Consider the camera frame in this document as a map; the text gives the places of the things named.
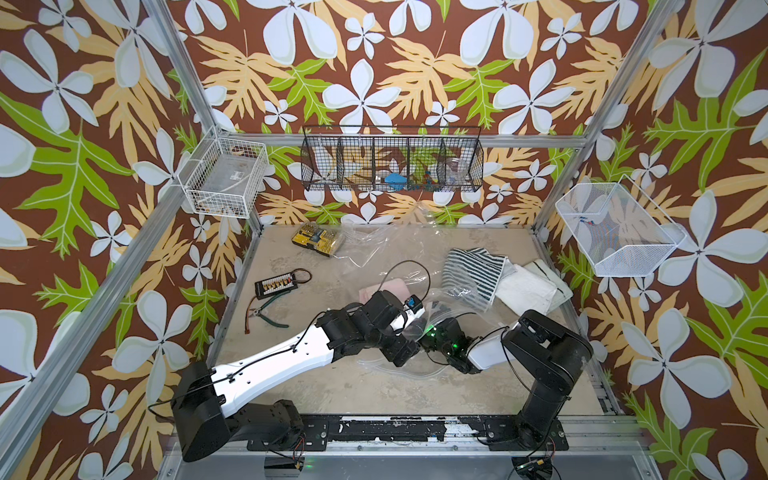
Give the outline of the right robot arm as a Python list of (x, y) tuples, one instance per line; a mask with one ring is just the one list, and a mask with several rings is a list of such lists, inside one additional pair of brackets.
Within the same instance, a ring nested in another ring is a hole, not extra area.
[(532, 377), (520, 411), (503, 424), (492, 423), (479, 434), (492, 451), (529, 451), (556, 447), (564, 435), (558, 416), (593, 348), (580, 334), (529, 309), (512, 326), (498, 327), (481, 337), (469, 337), (458, 318), (450, 316), (429, 325), (419, 339), (422, 350), (439, 353), (455, 370), (476, 375), (497, 364)]

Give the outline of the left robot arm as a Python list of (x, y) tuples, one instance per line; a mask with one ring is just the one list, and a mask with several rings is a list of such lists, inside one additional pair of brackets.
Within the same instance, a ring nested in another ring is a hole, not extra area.
[(396, 367), (420, 350), (421, 299), (399, 299), (388, 290), (364, 304), (320, 312), (298, 336), (248, 358), (210, 367), (195, 362), (181, 373), (169, 404), (186, 462), (204, 459), (231, 441), (267, 450), (298, 445), (304, 424), (294, 403), (255, 403), (268, 390), (310, 370), (366, 349), (377, 349)]

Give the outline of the clear plastic vacuum bag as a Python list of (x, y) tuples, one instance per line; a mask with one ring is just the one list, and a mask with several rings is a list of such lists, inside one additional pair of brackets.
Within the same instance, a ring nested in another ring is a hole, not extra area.
[[(469, 231), (415, 225), (345, 225), (342, 232), (346, 240), (334, 258), (339, 280), (353, 300), (365, 303), (375, 292), (388, 291), (404, 305), (422, 305), (418, 319), (398, 322), (395, 332), (419, 342), (427, 326), (450, 316), (456, 316), (471, 337), (503, 327), (492, 312), (493, 304), (488, 311), (479, 312), (442, 289), (441, 273), (449, 250), (485, 248), (503, 255), (485, 241), (473, 239)], [(441, 354), (428, 354), (422, 348), (403, 367), (395, 367), (385, 357), (365, 358), (361, 363), (418, 380), (436, 377), (449, 369), (457, 371), (445, 364)]]

